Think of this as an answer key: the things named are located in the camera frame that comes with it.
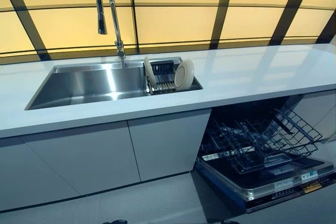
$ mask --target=stainless steel sink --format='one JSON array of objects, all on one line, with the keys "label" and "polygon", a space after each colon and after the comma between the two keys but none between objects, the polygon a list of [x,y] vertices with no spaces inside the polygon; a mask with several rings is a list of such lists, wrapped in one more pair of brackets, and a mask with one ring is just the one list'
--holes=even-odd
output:
[{"label": "stainless steel sink", "polygon": [[[172,58],[178,66],[180,58]],[[191,89],[201,89],[195,80]],[[54,67],[26,110],[150,95],[143,61]]]}]

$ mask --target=faucet spout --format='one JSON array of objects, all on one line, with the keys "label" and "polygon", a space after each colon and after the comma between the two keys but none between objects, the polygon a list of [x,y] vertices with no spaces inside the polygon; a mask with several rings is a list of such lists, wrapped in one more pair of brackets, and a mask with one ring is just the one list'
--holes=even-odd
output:
[{"label": "faucet spout", "polygon": [[[97,12],[98,12],[98,33],[99,34],[107,34],[106,30],[106,23],[105,23],[105,17],[104,17],[104,5],[103,0],[96,0],[97,2]],[[114,31],[115,31],[115,37],[117,40],[114,42],[114,44],[117,47],[118,56],[123,58],[125,57],[124,52],[124,45],[121,40],[120,36],[120,29],[118,24],[118,17],[117,17],[117,10],[116,10],[116,3],[114,0],[109,0],[111,12],[112,12],[112,20],[114,24]]]}]

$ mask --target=countertop edge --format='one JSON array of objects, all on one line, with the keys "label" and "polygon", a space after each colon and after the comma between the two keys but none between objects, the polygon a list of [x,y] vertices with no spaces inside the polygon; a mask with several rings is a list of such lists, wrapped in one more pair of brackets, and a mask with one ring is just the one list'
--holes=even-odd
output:
[{"label": "countertop edge", "polygon": [[83,118],[83,119],[75,119],[75,120],[68,120],[68,121],[62,121],[62,122],[53,122],[53,123],[47,123],[47,124],[37,124],[37,125],[16,127],[12,129],[0,130],[0,138],[15,137],[15,136],[20,136],[20,135],[41,133],[41,132],[47,132],[47,131],[63,130],[63,129],[69,129],[69,128],[74,128],[74,127],[94,125],[94,124],[112,123],[112,122],[117,122],[117,121],[146,118],[146,117],[156,116],[156,115],[161,115],[161,114],[171,114],[171,113],[178,113],[178,112],[191,111],[191,110],[207,109],[207,108],[212,108],[212,107],[222,106],[222,105],[270,99],[270,98],[275,98],[275,97],[283,97],[287,95],[319,92],[319,91],[332,90],[332,89],[336,89],[336,83],[326,84],[322,86],[315,86],[315,87],[305,87],[305,88],[300,88],[300,89],[281,90],[281,91],[269,92],[269,93],[259,93],[259,94],[247,95],[247,96],[242,96],[242,97],[219,99],[219,100],[214,100],[214,101],[190,103],[190,104],[170,106],[170,107],[164,107],[164,108],[155,108],[155,109],[143,110],[143,111],[126,112],[126,113],[121,113],[121,114],[103,115],[103,116],[96,116],[96,117],[91,117],[91,118]]}]

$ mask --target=cabinet door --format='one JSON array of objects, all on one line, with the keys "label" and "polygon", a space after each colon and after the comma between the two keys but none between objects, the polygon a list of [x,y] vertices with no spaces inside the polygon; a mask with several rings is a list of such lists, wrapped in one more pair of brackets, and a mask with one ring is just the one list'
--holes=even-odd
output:
[{"label": "cabinet door", "polygon": [[0,211],[75,196],[18,137],[0,139]]},{"label": "cabinet door", "polygon": [[328,90],[305,94],[294,112],[315,127],[335,106],[336,90]]},{"label": "cabinet door", "polygon": [[129,120],[142,181],[193,169],[211,109]]},{"label": "cabinet door", "polygon": [[81,195],[140,181],[126,121],[23,139]]},{"label": "cabinet door", "polygon": [[329,113],[315,126],[315,129],[320,132],[323,138],[330,138],[336,133],[336,107],[334,107]]}]

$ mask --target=metal wire rack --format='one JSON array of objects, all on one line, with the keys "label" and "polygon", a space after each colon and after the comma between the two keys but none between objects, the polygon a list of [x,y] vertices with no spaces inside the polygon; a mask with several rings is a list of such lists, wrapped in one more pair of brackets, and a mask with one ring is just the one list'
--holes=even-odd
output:
[{"label": "metal wire rack", "polygon": [[263,118],[209,122],[201,146],[203,159],[228,159],[241,174],[285,164],[317,150],[322,135],[290,108],[276,109],[271,122]]},{"label": "metal wire rack", "polygon": [[163,93],[173,93],[176,92],[174,86],[174,62],[173,61],[162,61],[160,63],[151,63],[154,77],[156,80],[156,87],[152,87],[149,78],[147,78],[147,92],[149,94],[163,94]]}]

